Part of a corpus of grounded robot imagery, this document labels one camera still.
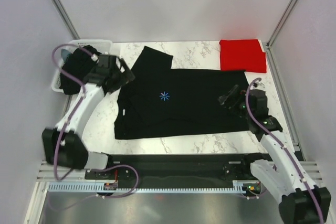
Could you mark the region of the black t-shirt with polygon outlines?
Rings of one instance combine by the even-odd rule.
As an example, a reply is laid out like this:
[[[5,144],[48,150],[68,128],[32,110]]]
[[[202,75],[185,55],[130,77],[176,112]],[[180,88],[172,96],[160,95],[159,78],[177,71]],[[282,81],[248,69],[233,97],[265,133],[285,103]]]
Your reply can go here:
[[[218,101],[236,84],[247,88],[243,71],[173,69],[172,60],[171,55],[143,48],[131,68],[135,79],[122,87],[118,96],[116,139],[248,130],[245,119]]]

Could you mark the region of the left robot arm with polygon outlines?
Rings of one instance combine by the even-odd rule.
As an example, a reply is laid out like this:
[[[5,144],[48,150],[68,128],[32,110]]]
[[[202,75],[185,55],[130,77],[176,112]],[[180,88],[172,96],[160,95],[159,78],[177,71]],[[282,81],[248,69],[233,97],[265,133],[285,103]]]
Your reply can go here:
[[[74,104],[65,116],[42,132],[48,164],[70,169],[96,169],[103,178],[111,178],[115,165],[107,154],[89,151],[82,140],[83,131],[93,111],[108,93],[119,90],[135,76],[124,61],[114,55],[100,55],[97,64],[84,77]]]

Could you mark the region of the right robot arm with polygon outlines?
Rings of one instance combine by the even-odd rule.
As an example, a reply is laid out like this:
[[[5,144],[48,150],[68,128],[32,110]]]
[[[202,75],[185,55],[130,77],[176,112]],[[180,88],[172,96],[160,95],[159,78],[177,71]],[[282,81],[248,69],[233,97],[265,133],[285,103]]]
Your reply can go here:
[[[283,223],[326,223],[331,194],[319,187],[300,164],[295,152],[285,142],[283,128],[269,114],[265,91],[255,89],[251,83],[247,90],[233,86],[227,95],[220,96],[220,105],[230,113],[247,121],[248,129],[267,150],[271,161],[261,153],[244,157],[241,174],[256,178],[274,197]]]

